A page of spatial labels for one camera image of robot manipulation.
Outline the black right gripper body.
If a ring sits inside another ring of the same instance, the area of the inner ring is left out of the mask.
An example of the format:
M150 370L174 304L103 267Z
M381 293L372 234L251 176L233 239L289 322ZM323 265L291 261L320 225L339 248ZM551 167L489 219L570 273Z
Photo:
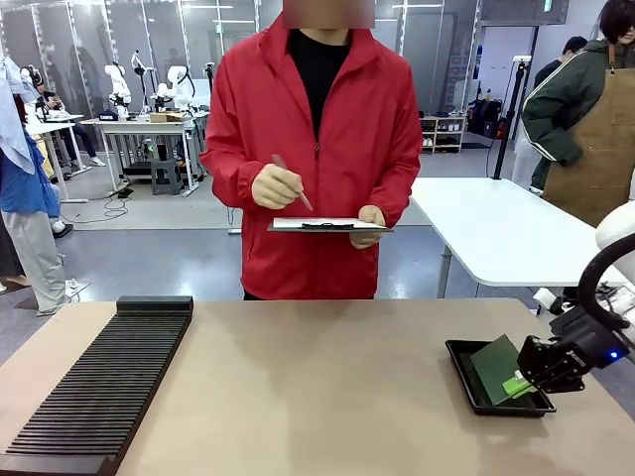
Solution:
M580 392L585 388L584 375L593 369L603 369L622 357L621 338L602 327L568 330L549 342L552 346L546 394Z

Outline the person's left hand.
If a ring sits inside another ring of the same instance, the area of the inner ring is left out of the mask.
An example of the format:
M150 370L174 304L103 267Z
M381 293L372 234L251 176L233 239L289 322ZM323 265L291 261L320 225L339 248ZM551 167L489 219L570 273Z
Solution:
M385 227L386 221L381 209L375 205L365 205L358 213L358 219L366 223ZM355 232L350 235L350 242L354 248L363 250L375 246L382 238L381 232Z

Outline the person's right hand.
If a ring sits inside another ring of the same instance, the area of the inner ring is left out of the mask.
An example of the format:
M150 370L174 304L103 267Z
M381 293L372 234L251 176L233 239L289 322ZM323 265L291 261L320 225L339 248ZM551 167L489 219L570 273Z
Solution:
M275 164L266 165L251 185L256 204L280 210L294 202L304 192L302 178Z

